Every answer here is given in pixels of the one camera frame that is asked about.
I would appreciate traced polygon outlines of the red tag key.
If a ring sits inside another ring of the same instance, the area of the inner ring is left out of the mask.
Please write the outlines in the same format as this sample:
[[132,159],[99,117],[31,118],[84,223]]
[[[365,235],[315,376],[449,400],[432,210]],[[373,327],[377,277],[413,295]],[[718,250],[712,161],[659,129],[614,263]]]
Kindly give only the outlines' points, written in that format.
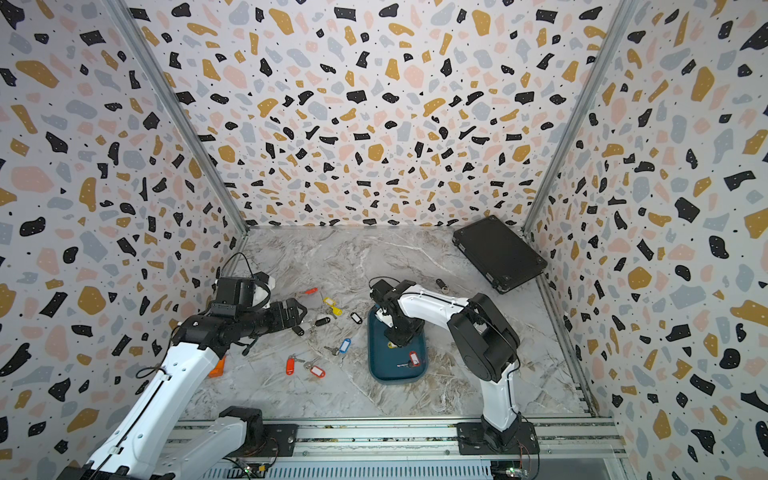
[[295,373],[296,368],[298,366],[301,366],[303,363],[304,363],[303,359],[300,359],[295,355],[290,355],[285,364],[285,373],[288,376],[292,376]]
[[311,375],[317,378],[324,378],[326,376],[326,371],[315,363],[307,363],[305,368]]
[[396,365],[397,368],[417,368],[421,366],[421,360],[415,351],[408,354],[408,360]]

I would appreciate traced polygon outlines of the teal storage box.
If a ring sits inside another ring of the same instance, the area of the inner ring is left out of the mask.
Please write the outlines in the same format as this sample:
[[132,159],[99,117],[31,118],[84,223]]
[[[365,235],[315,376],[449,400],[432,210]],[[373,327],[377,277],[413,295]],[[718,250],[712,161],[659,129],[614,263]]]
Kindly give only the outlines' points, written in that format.
[[[381,384],[397,385],[418,381],[428,369],[427,345],[424,333],[413,338],[405,347],[389,349],[390,342],[385,336],[387,325],[376,314],[378,306],[368,313],[368,366],[371,376]],[[397,368],[396,365],[408,360],[408,354],[415,351],[421,360],[417,368]]]

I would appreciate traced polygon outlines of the blue tag key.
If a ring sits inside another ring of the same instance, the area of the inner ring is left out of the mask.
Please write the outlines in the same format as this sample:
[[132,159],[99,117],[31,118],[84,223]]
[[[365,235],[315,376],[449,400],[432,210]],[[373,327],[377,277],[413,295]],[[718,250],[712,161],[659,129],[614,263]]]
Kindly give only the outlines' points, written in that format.
[[345,338],[338,347],[325,347],[333,356],[346,354],[351,346],[351,339]]

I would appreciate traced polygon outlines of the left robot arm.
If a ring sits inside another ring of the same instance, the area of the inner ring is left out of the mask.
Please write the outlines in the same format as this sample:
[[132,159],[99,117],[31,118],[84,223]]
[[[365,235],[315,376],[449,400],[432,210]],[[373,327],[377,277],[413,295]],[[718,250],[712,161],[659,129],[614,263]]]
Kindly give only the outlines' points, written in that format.
[[162,453],[181,414],[230,347],[301,325],[307,309],[295,299],[268,307],[214,303],[184,321],[174,333],[154,378],[123,421],[81,467],[62,479],[198,479],[229,457],[276,456],[256,408],[228,407],[203,433],[176,452]]

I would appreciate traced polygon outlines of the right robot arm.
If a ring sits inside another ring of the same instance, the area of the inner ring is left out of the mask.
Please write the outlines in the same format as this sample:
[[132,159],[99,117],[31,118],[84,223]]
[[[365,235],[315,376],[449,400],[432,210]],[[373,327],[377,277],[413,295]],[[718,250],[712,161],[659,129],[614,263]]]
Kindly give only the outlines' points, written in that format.
[[384,335],[405,347],[429,323],[447,330],[468,370],[480,380],[484,443],[495,451],[509,447],[521,425],[513,374],[520,366],[520,339],[501,311],[485,294],[451,297],[413,281],[393,286],[378,279],[370,286],[377,320]]

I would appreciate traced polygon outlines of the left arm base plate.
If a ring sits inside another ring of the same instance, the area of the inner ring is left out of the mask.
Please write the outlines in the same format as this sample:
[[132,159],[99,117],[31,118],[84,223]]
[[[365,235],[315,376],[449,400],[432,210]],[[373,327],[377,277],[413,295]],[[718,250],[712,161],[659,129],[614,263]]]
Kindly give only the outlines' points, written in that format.
[[265,424],[256,434],[247,433],[244,443],[229,457],[288,458],[292,457],[299,426],[290,423]]

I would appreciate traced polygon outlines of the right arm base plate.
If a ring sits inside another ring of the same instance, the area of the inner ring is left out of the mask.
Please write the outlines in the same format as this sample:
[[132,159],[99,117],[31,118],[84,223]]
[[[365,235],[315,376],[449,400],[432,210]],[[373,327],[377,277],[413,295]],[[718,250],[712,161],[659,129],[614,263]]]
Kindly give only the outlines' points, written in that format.
[[516,420],[506,430],[495,429],[485,421],[456,425],[461,455],[536,455],[538,436],[531,422]]

